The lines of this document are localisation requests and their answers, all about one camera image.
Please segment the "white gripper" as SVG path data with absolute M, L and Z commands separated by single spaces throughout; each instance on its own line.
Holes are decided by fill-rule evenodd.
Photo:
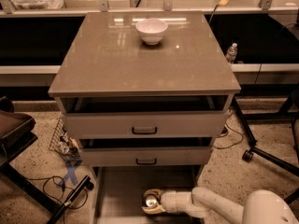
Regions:
M 144 192 L 143 196 L 153 195 L 160 203 L 154 203 L 150 206 L 143 206 L 142 210 L 148 215 L 158 215 L 161 213 L 186 213 L 192 208 L 192 194 L 189 191 L 149 189 Z

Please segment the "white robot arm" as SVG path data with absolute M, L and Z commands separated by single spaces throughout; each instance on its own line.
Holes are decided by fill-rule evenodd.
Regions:
M 212 210 L 230 224 L 299 224 L 287 203 L 264 189 L 253 191 L 244 206 L 203 187 L 191 191 L 149 189 L 143 197 L 142 209 L 148 215 L 184 213 L 205 218 Z

